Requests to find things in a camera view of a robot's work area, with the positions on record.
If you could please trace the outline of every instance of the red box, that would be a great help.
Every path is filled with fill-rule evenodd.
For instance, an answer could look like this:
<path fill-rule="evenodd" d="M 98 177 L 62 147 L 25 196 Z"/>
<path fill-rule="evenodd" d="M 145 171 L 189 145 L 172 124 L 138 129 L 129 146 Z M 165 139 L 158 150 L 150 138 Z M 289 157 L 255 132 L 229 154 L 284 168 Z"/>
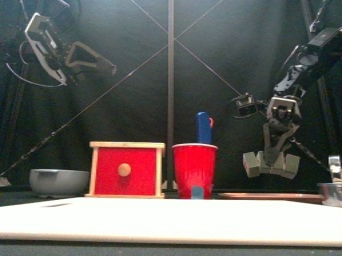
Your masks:
<path fill-rule="evenodd" d="M 86 196 L 160 198 L 164 143 L 90 142 Z"/>

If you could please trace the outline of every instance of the knob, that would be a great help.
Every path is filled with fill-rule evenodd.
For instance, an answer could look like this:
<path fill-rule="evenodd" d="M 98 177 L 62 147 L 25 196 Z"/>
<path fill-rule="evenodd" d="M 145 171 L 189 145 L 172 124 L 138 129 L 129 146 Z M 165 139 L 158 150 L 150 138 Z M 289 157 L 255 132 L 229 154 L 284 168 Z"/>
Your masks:
<path fill-rule="evenodd" d="M 126 177 L 130 174 L 132 168 L 129 164 L 122 163 L 117 167 L 117 172 L 121 177 Z"/>

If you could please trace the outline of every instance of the table surface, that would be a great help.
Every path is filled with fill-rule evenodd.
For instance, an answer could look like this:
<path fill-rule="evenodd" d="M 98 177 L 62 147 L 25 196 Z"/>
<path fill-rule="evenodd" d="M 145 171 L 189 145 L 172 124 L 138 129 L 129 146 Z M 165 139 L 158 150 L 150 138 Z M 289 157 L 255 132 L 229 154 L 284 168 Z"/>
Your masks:
<path fill-rule="evenodd" d="M 288 201 L 78 197 L 0 207 L 15 220 L 1 223 L 0 239 L 342 247 L 328 225 L 340 214 Z"/>

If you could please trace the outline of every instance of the gray bowl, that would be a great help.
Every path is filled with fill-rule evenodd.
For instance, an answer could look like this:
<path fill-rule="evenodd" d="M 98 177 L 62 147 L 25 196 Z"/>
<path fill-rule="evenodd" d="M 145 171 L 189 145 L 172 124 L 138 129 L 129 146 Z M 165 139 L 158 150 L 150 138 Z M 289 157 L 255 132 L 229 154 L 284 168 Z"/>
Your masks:
<path fill-rule="evenodd" d="M 323 197 L 321 204 L 342 207 L 342 183 L 319 183 L 317 186 Z"/>
<path fill-rule="evenodd" d="M 31 169 L 29 185 L 38 197 L 73 197 L 84 194 L 89 172 L 59 169 Z"/>

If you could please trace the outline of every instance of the plastic cup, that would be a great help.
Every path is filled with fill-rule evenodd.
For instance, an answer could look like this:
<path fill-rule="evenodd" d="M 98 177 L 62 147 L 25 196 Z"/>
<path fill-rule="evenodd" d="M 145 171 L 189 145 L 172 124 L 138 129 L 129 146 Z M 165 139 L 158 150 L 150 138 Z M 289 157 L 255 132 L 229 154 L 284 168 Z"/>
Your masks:
<path fill-rule="evenodd" d="M 172 149 L 178 198 L 209 199 L 217 147 L 185 143 Z"/>

